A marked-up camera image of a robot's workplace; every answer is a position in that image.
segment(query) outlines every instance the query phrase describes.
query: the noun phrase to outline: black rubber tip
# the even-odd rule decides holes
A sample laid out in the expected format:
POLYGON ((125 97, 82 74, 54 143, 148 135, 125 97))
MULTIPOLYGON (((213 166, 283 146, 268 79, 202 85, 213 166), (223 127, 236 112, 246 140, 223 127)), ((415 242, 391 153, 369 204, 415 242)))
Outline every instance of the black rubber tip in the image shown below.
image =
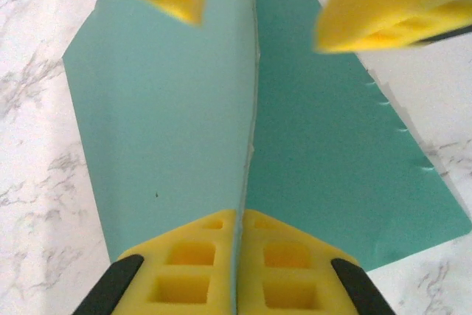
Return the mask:
POLYGON ((341 258, 331 260, 331 265, 359 315, 395 315, 389 303, 361 267, 341 258))
POLYGON ((415 42, 416 44, 432 44, 434 42, 446 40, 448 38, 453 38, 461 35, 465 35, 466 33, 472 32, 472 25, 468 25, 466 27, 461 27, 457 30, 452 30, 448 32, 441 33, 439 35, 435 35, 432 37, 424 38, 423 40, 419 40, 415 42))
POLYGON ((131 255, 112 263, 72 315, 111 315, 143 261, 131 255))

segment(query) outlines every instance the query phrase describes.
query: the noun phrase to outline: white marble surface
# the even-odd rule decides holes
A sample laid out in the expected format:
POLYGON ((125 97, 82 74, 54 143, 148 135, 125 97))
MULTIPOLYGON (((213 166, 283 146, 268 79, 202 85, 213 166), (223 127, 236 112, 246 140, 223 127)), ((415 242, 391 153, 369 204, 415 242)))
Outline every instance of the white marble surface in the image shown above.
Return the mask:
POLYGON ((108 266, 61 57, 95 0, 0 0, 0 314, 70 314, 108 266))
MULTIPOLYGON (((0 0, 1 315, 70 314, 109 264, 61 60, 94 2, 0 0)), ((361 56, 470 210, 471 44, 361 56)), ((470 236, 370 275, 399 315, 472 314, 470 236)))

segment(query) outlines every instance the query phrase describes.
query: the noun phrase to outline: square hole in foam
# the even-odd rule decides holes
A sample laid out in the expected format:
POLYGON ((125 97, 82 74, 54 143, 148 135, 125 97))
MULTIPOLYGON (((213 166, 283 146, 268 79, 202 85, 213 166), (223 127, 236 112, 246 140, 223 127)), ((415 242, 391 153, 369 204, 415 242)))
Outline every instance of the square hole in foam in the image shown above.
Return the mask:
POLYGON ((466 17, 470 18, 472 14, 471 0, 453 0, 449 3, 442 4, 429 11, 432 15, 440 15, 446 17, 466 17))
POLYGON ((167 265, 212 266, 216 247, 206 242, 177 243, 171 250, 167 265))
POLYGON ((433 25, 434 23, 432 23, 431 20, 415 16, 397 23, 394 28, 401 30, 421 31, 429 29, 433 25))
POLYGON ((264 246, 263 252, 266 267, 309 269, 311 266, 310 249, 302 243, 271 242, 264 246))
POLYGON ((263 218, 257 218, 254 221, 254 228, 255 229, 275 229, 274 223, 263 219, 263 218))
POLYGON ((397 39, 399 39, 399 35, 393 34, 388 30, 380 30, 371 33, 362 41, 366 43, 389 44, 395 42, 397 39))
POLYGON ((314 283, 293 280, 265 281, 265 305, 272 309, 321 310, 314 283))
POLYGON ((223 221, 216 219, 214 221, 207 221, 204 226, 204 229, 222 229, 223 228, 223 221))
POLYGON ((173 304, 206 304, 209 277, 166 275, 158 277, 149 300, 173 304))

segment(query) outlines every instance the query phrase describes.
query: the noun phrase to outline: teal paper sheet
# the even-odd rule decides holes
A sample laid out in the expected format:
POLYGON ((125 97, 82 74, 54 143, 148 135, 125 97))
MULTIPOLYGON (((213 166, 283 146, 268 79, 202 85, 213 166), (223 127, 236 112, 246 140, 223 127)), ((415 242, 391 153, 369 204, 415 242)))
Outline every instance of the teal paper sheet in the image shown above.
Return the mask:
POLYGON ((261 58, 246 207, 343 249, 366 270, 469 232, 357 57, 313 53, 318 1, 256 5, 261 58))
POLYGON ((201 29, 140 0, 98 0, 64 63, 112 260, 195 219, 243 208, 256 103, 254 0, 207 0, 201 29))

